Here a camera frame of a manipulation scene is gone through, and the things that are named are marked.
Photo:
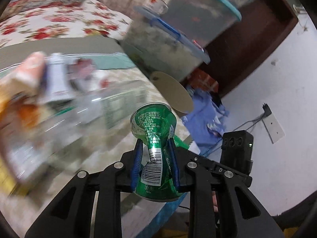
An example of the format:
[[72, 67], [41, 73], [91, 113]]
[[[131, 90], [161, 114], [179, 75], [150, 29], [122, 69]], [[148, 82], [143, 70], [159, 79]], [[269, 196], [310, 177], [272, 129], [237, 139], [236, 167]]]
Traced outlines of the middle clear storage box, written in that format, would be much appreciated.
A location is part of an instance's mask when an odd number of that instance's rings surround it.
[[162, 20], [202, 47], [242, 19], [228, 0], [170, 0], [167, 5]]

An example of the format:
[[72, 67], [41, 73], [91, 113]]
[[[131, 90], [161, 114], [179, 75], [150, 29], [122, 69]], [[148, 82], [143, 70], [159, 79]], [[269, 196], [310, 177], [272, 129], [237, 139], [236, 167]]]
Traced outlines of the orange red bag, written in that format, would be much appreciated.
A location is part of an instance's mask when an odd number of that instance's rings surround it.
[[194, 89], [202, 89], [207, 92], [218, 92], [219, 89], [219, 83], [199, 68], [190, 74], [188, 84]]

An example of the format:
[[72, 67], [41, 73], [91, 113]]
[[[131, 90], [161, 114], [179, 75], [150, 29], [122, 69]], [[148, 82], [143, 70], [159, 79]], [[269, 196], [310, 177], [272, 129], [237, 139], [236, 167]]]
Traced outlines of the orange snack packet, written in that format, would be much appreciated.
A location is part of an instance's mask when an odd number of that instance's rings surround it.
[[19, 131], [31, 132], [52, 115], [53, 111], [46, 105], [10, 101], [2, 108], [1, 127], [13, 123]]

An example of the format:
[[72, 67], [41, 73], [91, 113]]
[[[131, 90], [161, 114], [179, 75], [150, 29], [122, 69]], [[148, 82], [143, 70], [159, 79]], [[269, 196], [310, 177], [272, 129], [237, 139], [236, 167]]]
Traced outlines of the crushed green soda can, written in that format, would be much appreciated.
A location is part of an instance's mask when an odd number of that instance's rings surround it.
[[153, 202], [177, 200], [182, 194], [173, 185], [168, 151], [168, 140], [174, 138], [177, 119], [170, 106], [143, 105], [132, 114], [130, 123], [132, 134], [143, 141], [148, 151], [134, 192]]

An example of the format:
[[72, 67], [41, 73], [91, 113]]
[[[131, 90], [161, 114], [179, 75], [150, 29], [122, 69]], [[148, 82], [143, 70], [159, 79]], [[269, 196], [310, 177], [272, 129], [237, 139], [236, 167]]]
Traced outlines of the beige round trash bin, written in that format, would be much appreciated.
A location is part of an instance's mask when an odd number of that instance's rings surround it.
[[150, 75], [150, 81], [179, 117], [193, 111], [194, 106], [191, 96], [173, 77], [160, 71], [154, 71]]

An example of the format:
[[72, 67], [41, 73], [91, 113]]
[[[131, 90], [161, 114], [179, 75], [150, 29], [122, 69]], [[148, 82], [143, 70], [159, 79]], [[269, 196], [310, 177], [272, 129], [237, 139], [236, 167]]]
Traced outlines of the clear plastic bottle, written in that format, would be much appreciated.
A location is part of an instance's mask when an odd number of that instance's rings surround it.
[[146, 91], [138, 82], [125, 82], [80, 95], [42, 122], [34, 131], [23, 132], [13, 123], [1, 127], [2, 156], [9, 172], [21, 183], [44, 174], [47, 167], [75, 172], [87, 159], [83, 119], [77, 107], [101, 107], [106, 128], [131, 115], [146, 100]]

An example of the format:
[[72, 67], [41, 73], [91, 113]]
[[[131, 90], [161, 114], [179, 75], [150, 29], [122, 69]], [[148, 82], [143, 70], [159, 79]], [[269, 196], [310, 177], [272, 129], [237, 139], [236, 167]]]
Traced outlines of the white wall socket plate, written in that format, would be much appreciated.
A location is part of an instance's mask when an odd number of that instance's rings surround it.
[[279, 141], [281, 138], [285, 136], [285, 133], [276, 119], [275, 115], [271, 113], [269, 116], [263, 119], [264, 126], [266, 131], [268, 132], [269, 138], [272, 144]]

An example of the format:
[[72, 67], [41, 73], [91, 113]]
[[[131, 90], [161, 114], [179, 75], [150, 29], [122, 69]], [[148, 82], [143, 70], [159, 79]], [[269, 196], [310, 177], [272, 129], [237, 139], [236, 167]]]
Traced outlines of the lower clear storage box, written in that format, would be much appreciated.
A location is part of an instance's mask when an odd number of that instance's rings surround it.
[[178, 82], [201, 63], [209, 63], [208, 53], [199, 44], [164, 22], [144, 6], [135, 6], [137, 18], [120, 45], [146, 75], [161, 71]]

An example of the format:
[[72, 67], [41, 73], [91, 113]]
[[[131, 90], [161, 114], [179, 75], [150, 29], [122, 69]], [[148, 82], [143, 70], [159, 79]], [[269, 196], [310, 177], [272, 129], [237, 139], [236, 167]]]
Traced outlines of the pink paper cup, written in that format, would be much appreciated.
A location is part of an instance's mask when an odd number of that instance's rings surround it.
[[28, 104], [40, 105], [38, 94], [46, 67], [45, 57], [44, 52], [34, 52], [8, 75], [1, 78], [1, 113], [6, 110], [9, 101], [20, 93], [31, 97]]

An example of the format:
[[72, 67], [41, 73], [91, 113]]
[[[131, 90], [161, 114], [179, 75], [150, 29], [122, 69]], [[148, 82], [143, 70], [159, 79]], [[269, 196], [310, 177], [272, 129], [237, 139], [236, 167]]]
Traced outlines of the floral bed quilt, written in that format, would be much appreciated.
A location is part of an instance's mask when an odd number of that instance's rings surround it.
[[94, 35], [122, 40], [131, 23], [98, 0], [11, 0], [1, 14], [1, 47]]

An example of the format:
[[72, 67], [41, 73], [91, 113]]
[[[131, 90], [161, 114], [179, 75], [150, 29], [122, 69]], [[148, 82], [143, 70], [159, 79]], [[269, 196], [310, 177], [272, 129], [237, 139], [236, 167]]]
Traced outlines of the blue cloth pile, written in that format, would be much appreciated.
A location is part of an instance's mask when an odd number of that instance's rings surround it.
[[190, 87], [187, 91], [193, 101], [193, 111], [181, 119], [197, 144], [200, 154], [208, 156], [222, 140], [229, 111], [222, 104], [216, 105], [207, 91]]

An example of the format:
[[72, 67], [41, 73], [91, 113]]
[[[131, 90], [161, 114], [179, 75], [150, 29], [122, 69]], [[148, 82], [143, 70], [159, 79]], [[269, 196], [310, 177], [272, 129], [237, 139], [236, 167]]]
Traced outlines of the red white snack wrapper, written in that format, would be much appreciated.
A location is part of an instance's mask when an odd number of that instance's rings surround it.
[[81, 93], [107, 88], [108, 73], [97, 70], [91, 59], [76, 59], [67, 66], [67, 77], [71, 87]]

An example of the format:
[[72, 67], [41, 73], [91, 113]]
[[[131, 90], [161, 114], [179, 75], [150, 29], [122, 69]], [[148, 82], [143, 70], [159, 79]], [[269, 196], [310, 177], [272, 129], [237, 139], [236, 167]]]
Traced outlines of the white star mug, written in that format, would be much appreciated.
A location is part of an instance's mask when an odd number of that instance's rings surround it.
[[146, 0], [145, 7], [156, 14], [165, 14], [168, 11], [168, 5], [163, 0]]

